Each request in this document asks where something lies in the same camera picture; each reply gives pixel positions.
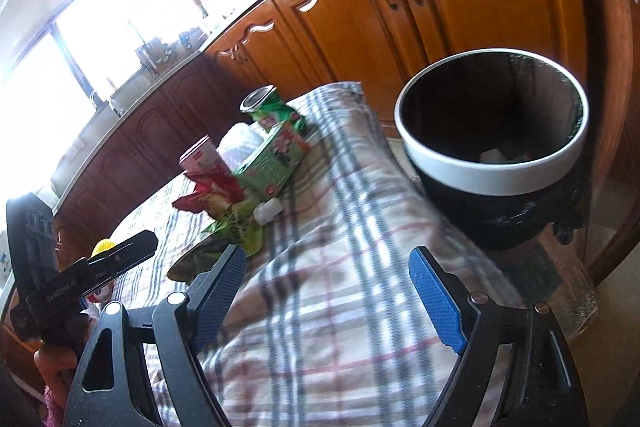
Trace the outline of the person's left hand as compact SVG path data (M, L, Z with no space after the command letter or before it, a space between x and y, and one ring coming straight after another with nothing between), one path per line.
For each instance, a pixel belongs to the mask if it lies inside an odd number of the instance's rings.
M76 353L67 347L43 343L36 351L34 361L55 403L65 410L77 366Z

